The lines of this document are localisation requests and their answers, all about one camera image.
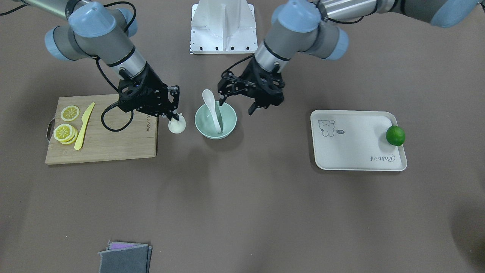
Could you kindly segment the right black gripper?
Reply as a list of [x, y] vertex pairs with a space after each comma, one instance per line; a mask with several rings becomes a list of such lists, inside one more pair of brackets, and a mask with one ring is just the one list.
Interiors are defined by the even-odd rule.
[[122, 111], [136, 110], [151, 116], [165, 116], [169, 121], [180, 120], [177, 114], [180, 100], [178, 85], [168, 86], [163, 83], [149, 64], [132, 79], [128, 79], [123, 70], [120, 74], [122, 79], [117, 88], [117, 105]]

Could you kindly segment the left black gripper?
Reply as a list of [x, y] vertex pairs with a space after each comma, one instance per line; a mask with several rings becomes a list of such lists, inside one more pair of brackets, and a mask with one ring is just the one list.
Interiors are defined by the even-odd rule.
[[[241, 62], [250, 60], [241, 76], [236, 76], [231, 69]], [[222, 106], [230, 96], [244, 95], [255, 101], [248, 109], [251, 116], [260, 107], [278, 106], [284, 101], [282, 78], [279, 62], [276, 62], [271, 71], [266, 71], [257, 63], [255, 57], [250, 55], [232, 64], [221, 73], [221, 80], [217, 85], [219, 105]]]

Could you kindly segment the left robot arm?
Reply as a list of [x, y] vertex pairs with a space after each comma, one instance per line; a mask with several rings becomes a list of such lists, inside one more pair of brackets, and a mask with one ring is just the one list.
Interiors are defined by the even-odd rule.
[[219, 105], [227, 98], [243, 95], [254, 100], [251, 115], [258, 108], [279, 106], [285, 86], [281, 72], [297, 52], [324, 60], [338, 60], [347, 51], [349, 37], [340, 24], [355, 24], [364, 17], [398, 13], [450, 28], [460, 23], [483, 0], [289, 0], [272, 14], [272, 27], [247, 59], [240, 76], [230, 68], [221, 74], [217, 91]]

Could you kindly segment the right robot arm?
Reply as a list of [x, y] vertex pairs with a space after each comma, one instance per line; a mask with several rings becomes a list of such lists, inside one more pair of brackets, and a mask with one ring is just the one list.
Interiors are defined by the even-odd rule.
[[45, 35], [45, 46], [55, 58], [75, 61], [102, 60], [119, 77], [114, 107], [151, 116], [179, 120], [180, 87], [162, 82], [130, 40], [136, 31], [136, 11], [109, 9], [91, 0], [23, 0], [22, 7], [36, 7], [65, 19]]

